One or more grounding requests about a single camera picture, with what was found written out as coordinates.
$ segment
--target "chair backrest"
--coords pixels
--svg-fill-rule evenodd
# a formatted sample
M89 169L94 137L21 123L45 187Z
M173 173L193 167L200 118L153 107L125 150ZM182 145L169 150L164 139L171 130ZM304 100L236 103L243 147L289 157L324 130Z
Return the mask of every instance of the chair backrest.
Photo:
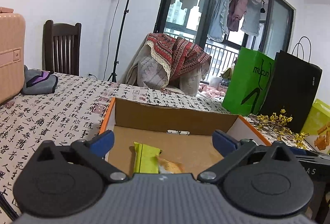
M45 69L79 75L81 24L75 26L47 20L44 26Z

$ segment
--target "bag handle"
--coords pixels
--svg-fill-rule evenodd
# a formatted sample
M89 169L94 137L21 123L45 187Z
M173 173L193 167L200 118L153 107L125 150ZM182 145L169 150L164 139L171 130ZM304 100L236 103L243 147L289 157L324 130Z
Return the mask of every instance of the bag handle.
M304 48L303 48L303 45L300 43L301 39L303 39L303 38L306 38L308 40L308 42L310 43L310 57L308 59L308 63L309 63L311 61L311 40L306 36L303 36L303 37L300 38L299 42L294 46L291 55L293 55L293 52L294 52L296 46L301 45L301 48L303 50L303 60L304 60Z

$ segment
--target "window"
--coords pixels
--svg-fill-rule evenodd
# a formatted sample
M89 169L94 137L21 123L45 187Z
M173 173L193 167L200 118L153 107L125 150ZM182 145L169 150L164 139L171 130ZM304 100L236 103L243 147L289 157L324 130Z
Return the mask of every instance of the window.
M238 31L220 32L222 36L217 39L208 35L217 0L161 0L154 32L181 36L202 47L212 56L212 69L206 79L210 80L233 64L241 47L261 51L270 57L274 57L281 49L288 49L293 10L282 0L251 1L264 5L266 11L260 14L258 35L255 34L255 28L253 31L245 28L249 34L241 30L244 16L239 22Z

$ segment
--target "black paper bag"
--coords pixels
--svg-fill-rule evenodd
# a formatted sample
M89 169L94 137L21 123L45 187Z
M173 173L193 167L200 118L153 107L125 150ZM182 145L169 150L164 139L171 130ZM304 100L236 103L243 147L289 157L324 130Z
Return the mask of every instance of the black paper bag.
M300 133L313 104L322 70L287 52L276 53L275 70L259 114L271 115L286 110L292 122L287 127Z

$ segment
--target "tripod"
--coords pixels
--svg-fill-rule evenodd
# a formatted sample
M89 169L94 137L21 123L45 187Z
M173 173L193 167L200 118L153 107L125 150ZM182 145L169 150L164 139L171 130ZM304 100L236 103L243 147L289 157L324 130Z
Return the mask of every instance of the tripod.
M110 75L110 77L108 78L108 81L110 81L110 79L112 78L112 82L117 82L116 80L116 67L117 67L117 64L119 64L119 61L118 61L118 52L119 52L119 45L120 45L120 40L121 40L121 34L123 33L123 27L124 27L124 22L125 22L125 17L126 17L126 14L129 12L129 10L127 9L128 8L128 3L129 3L129 0L127 0L127 3L126 3L126 7L125 7L125 10L124 10L124 16L123 16L123 20L121 22L121 27L120 27L120 31L119 31L119 37L118 37L118 44L117 44L117 49L116 49L116 56L114 58L114 63L113 63L113 71Z

